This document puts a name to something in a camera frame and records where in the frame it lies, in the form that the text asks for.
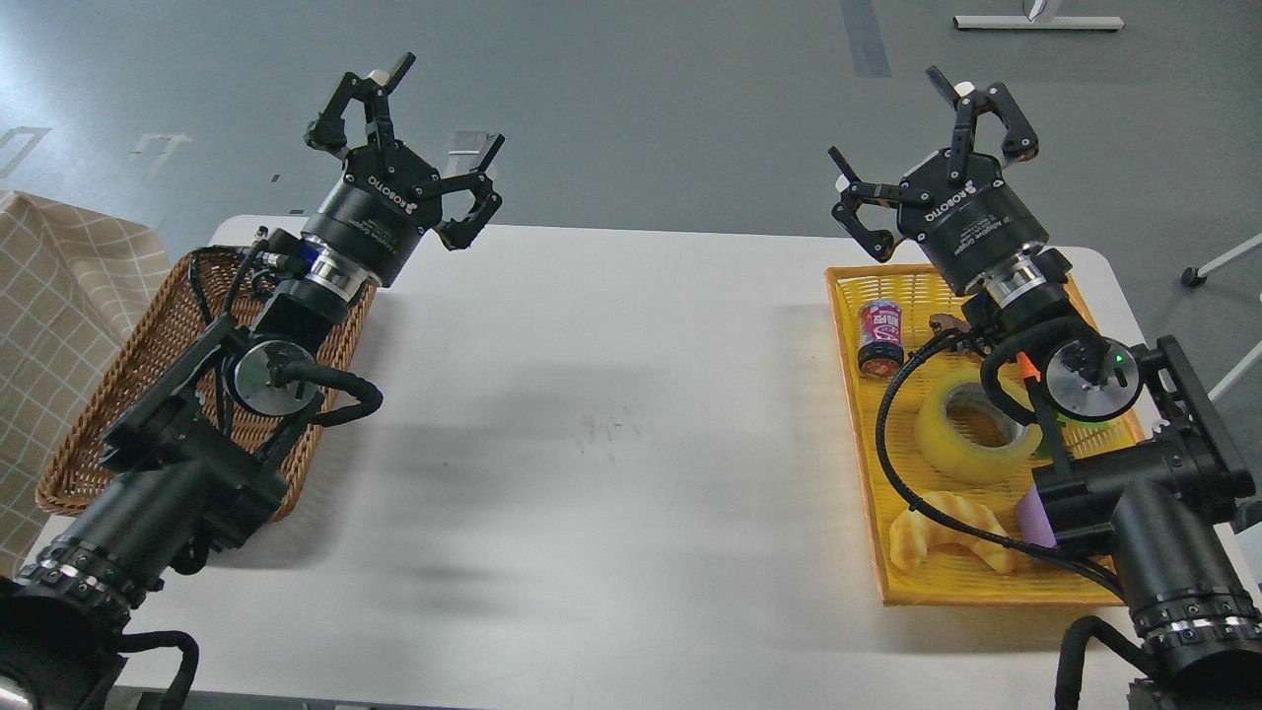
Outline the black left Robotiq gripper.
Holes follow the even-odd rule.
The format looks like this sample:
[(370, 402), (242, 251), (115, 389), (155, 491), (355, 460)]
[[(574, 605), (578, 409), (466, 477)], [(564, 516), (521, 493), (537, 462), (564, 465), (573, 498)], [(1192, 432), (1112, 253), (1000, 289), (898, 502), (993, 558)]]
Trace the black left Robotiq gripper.
[[(305, 238), (350, 259), (374, 274), (379, 286), (391, 288), (427, 230), (448, 250), (469, 248), (502, 206), (490, 166), (505, 136), (490, 134), (469, 172), (439, 180), (442, 194), (468, 190), (472, 206), (461, 219), (443, 219), (439, 195), (423, 197), (416, 187), (437, 172), (395, 137), (387, 100), (413, 67), (415, 54), (403, 54), (390, 72), (374, 69), (365, 77), (346, 72), (304, 132), (307, 148), (343, 159), (343, 175), (303, 224)], [(350, 153), (345, 112), (352, 101), (365, 108), (367, 145)], [(379, 159), (392, 159), (392, 168)]]

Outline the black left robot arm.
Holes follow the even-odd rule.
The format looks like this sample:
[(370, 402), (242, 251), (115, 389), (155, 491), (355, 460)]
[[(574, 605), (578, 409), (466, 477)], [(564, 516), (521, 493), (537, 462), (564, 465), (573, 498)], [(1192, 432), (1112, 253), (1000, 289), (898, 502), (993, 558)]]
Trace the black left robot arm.
[(491, 134), (468, 172), (442, 177), (398, 140), (390, 96), (411, 68), (343, 74), (308, 125), (308, 148), (341, 161), (338, 184), (302, 235), (261, 230), (222, 311), (103, 433), (114, 473), (35, 562), (3, 581), (3, 706), (101, 709), (130, 655), (175, 648), (163, 709), (186, 704), (199, 647), (186, 632), (129, 634), (168, 570), (201, 571), (280, 508), (280, 468), (310, 428), (382, 407), (375, 383), (316, 356), (369, 288), (395, 282), (433, 231), (468, 248), (502, 206)]

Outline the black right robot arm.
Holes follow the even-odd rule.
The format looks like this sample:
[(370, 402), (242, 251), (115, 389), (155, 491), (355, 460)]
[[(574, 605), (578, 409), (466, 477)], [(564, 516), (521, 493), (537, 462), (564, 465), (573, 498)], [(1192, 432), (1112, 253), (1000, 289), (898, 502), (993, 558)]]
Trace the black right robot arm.
[(832, 214), (875, 269), (827, 271), (872, 562), (888, 604), (1094, 605), (1061, 637), (1053, 701), (1087, 646), (1131, 665), (1131, 709), (1257, 709), (1259, 603), (1227, 556), (1256, 486), (1179, 340), (1126, 346), (1005, 165), (1039, 137), (1005, 84), (928, 77), (945, 148), (899, 182), (842, 153)]

